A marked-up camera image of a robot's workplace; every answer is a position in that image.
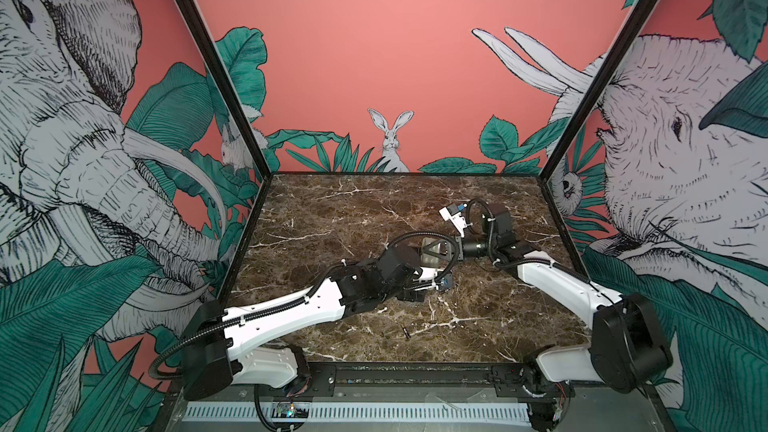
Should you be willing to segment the white AC remote control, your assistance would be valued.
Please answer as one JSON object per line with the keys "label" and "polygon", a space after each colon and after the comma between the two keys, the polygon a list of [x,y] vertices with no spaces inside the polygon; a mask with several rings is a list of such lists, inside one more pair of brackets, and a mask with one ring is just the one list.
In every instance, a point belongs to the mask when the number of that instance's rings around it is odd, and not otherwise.
{"label": "white AC remote control", "polygon": [[422,267],[445,268],[455,255],[455,247],[445,239],[425,237],[420,248],[420,263]]}

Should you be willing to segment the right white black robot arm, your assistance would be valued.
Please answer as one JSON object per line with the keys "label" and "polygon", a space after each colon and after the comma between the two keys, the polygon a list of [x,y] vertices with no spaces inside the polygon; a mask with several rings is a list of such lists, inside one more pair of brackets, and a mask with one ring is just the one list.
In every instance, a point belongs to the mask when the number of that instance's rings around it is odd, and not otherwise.
{"label": "right white black robot arm", "polygon": [[527,358],[523,382],[533,394],[563,382],[599,382],[629,393],[674,362],[652,302],[575,276],[546,252],[517,237],[506,207],[481,199],[447,206],[441,217],[458,231],[460,259],[487,257],[498,270],[572,312],[588,329],[587,343],[546,346]]}

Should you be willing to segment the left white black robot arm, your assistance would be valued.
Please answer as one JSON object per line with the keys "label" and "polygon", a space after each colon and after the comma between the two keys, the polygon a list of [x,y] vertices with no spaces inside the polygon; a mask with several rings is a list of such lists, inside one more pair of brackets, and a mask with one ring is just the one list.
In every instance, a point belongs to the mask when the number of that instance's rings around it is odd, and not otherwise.
{"label": "left white black robot arm", "polygon": [[431,287],[438,272],[421,262],[407,245],[387,249],[380,257],[329,268],[311,287],[259,304],[223,308],[200,307],[179,342],[162,352],[150,367],[157,380],[167,378],[160,364],[179,355],[180,380],[187,401],[208,398],[232,384],[302,389],[310,376],[296,347],[268,348],[268,342],[313,325],[336,322],[376,309],[391,297],[417,287]]}

